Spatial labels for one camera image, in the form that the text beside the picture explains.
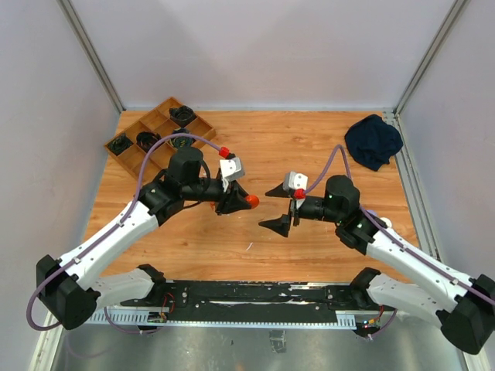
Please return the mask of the orange earbud charging case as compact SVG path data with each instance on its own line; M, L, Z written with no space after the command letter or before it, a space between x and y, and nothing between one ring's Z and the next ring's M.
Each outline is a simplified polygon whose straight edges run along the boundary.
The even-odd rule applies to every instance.
M259 198L256 195L248 195L244 198L252 209L255 209L259 205Z

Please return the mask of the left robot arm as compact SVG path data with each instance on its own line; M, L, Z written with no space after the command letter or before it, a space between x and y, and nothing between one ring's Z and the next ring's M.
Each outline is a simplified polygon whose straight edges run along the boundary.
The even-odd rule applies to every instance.
M158 229L178 212L201 203L212 203L218 215L255 208L257 196L239 184L241 160L226 148L217 177L208 172L198 148L183 148L169 160L135 198L108 225L89 240L58 259L46 255L36 264L34 296L55 317L58 325L72 330L97 310L137 298L147 305L160 304L166 296L163 275L144 265L126 274L102 278L101 273L133 243Z

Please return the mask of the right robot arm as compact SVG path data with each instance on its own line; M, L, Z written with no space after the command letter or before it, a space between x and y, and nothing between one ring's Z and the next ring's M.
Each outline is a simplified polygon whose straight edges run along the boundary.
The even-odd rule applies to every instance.
M494 280L474 278L424 253L401 237L385 218L370 214L360 204L360 191L345 175L333 175L322 197L306 193L307 177L290 172L267 191L268 197L288 198L288 212L261 226L287 237L300 220L334 223L345 246L393 267L410 279L404 284L366 268L353 280L352 303L392 307L436 328L457 349L477 355L494 331Z

